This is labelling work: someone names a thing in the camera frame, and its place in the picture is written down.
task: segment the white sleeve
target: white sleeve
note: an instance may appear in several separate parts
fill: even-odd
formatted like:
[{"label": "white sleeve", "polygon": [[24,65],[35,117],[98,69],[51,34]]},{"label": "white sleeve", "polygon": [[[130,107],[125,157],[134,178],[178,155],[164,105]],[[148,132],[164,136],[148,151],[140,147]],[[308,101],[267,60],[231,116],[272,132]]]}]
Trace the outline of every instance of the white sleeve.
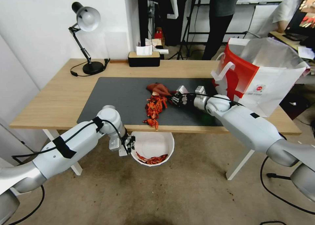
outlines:
[{"label": "white sleeve", "polygon": [[282,1],[276,8],[272,23],[279,21],[290,21],[292,19],[292,9],[295,9],[294,4],[289,0]]}]

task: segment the wooden table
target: wooden table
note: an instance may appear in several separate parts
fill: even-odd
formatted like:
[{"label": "wooden table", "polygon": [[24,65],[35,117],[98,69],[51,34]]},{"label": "wooden table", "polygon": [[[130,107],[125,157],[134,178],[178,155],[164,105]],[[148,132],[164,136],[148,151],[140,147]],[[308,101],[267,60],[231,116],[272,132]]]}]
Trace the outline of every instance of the wooden table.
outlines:
[{"label": "wooden table", "polygon": [[282,33],[279,33],[277,31],[271,31],[268,36],[275,37],[276,39],[282,41],[283,43],[289,45],[291,48],[293,48],[294,50],[297,51],[298,50],[298,46],[300,46],[300,41],[290,40],[290,39],[284,37],[283,36],[284,34],[285,33],[282,34]]},{"label": "wooden table", "polygon": [[[89,77],[75,77],[70,68],[84,62],[85,59],[70,59],[42,91],[10,124],[12,128],[43,129],[50,140],[58,137],[57,129],[70,129],[90,96],[99,77],[161,77],[161,78],[211,78],[218,61],[195,60],[161,60],[159,67],[129,67],[127,63],[109,63],[102,73]],[[82,66],[74,68],[78,74],[84,75]],[[299,135],[301,131],[288,115],[278,107],[268,118],[279,132],[284,135]],[[128,131],[155,131],[148,125],[125,125]],[[222,126],[165,126],[159,131],[185,133],[228,133]],[[227,172],[232,179],[247,161],[253,150],[246,149],[235,165]],[[79,175],[82,171],[79,164],[72,169]]]}]

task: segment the tissue box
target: tissue box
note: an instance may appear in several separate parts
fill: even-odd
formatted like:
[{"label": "tissue box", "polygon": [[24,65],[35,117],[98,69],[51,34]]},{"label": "tissue box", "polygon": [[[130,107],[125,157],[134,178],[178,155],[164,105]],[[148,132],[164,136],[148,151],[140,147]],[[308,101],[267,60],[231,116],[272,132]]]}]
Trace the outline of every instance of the tissue box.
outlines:
[{"label": "tissue box", "polygon": [[128,55],[130,67],[149,67],[160,65],[160,53],[152,52],[149,56],[139,56],[136,52],[130,52]]}]

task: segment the orange glove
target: orange glove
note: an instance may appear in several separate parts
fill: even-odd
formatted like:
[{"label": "orange glove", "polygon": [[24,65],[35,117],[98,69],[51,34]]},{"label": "orange glove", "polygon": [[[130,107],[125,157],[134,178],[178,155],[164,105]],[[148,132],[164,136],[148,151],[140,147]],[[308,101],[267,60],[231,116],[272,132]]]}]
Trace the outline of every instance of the orange glove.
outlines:
[{"label": "orange glove", "polygon": [[155,83],[150,84],[147,86],[147,90],[150,90],[151,92],[157,92],[159,95],[163,96],[172,96],[168,90],[163,84]]}]

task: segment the red crayfish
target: red crayfish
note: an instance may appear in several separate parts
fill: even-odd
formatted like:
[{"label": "red crayfish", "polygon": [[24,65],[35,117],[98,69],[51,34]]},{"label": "red crayfish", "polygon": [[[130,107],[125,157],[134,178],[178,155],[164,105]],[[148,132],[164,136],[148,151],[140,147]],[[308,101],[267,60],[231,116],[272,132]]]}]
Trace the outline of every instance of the red crayfish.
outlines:
[{"label": "red crayfish", "polygon": [[159,95],[157,92],[152,93],[151,98],[147,99],[149,101],[145,109],[147,111],[147,116],[149,117],[147,120],[142,121],[143,123],[147,123],[150,126],[155,126],[155,129],[158,129],[158,114],[162,112],[163,105],[167,108],[167,98],[165,96]]},{"label": "red crayfish", "polygon": [[140,154],[138,154],[138,152],[136,152],[136,153],[137,153],[137,156],[138,156],[139,160],[141,162],[143,162],[143,163],[146,163],[146,164],[158,164],[158,163],[161,163],[161,162],[163,162],[166,159],[166,157],[168,155],[168,154],[163,154],[163,155],[161,155],[159,157],[151,157],[151,158],[147,159],[147,158],[141,156]]}]

